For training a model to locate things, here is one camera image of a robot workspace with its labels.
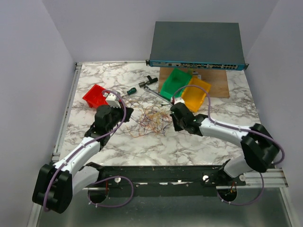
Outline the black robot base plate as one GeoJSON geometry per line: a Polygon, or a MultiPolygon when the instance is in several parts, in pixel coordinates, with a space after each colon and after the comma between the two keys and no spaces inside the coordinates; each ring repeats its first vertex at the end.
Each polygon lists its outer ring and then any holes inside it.
{"type": "Polygon", "coordinates": [[[90,185],[88,195],[93,202],[106,197],[214,197],[218,189],[248,186],[248,178],[223,176],[220,166],[100,166],[98,183],[90,185]]]}

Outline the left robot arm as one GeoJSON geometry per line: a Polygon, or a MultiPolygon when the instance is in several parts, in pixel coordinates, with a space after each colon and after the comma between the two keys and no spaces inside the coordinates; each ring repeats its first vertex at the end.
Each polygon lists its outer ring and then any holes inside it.
{"type": "Polygon", "coordinates": [[[43,165],[38,173],[32,201],[44,210],[63,213],[73,196],[89,185],[99,187],[109,180],[103,168],[87,161],[108,143],[111,134],[133,113],[130,107],[101,105],[81,143],[65,158],[43,165]]]}

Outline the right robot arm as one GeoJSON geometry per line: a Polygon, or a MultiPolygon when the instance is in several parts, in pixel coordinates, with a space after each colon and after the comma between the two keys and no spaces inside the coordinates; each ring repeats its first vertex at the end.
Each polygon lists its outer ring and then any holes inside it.
{"type": "Polygon", "coordinates": [[[218,181],[223,185],[229,185],[246,172],[266,172],[280,151],[261,124],[244,127],[215,121],[204,114],[195,116],[184,103],[177,103],[170,110],[175,131],[185,130],[192,135],[214,137],[242,149],[242,155],[229,159],[219,170],[218,181]]]}

